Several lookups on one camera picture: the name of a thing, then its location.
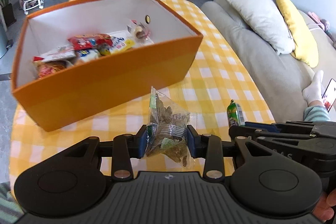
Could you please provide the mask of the striped sleeve left forearm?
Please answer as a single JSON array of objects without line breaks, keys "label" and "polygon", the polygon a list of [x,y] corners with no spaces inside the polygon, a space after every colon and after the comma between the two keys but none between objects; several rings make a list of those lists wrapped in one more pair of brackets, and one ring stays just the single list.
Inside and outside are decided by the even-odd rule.
[{"label": "striped sleeve left forearm", "polygon": [[1,223],[16,223],[24,215],[23,210],[11,195],[9,182],[0,184],[0,220]]}]

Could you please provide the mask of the right hand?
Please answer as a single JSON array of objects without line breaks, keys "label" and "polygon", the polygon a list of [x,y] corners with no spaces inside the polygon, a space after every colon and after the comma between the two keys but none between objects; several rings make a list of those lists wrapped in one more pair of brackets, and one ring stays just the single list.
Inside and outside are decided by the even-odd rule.
[{"label": "right hand", "polygon": [[333,207],[336,205],[336,190],[334,189],[328,195],[323,194],[313,210],[313,215],[320,221],[326,222],[334,216]]}]

